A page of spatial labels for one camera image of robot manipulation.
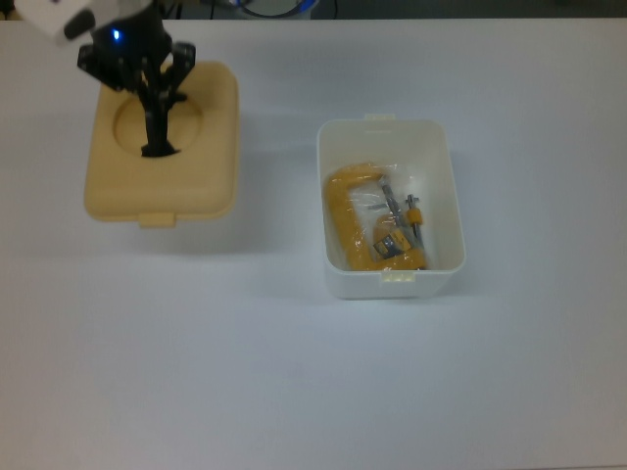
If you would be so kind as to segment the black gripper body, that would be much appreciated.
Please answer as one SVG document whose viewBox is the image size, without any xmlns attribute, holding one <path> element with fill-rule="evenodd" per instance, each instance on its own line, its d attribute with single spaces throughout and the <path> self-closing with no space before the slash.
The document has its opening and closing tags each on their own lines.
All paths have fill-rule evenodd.
<svg viewBox="0 0 627 470">
<path fill-rule="evenodd" d="M 172 43 L 155 7 L 146 7 L 129 17 L 102 25 L 91 32 L 91 37 L 90 67 L 98 73 L 111 72 L 120 59 L 133 70 L 141 70 L 146 60 L 160 73 Z"/>
</svg>

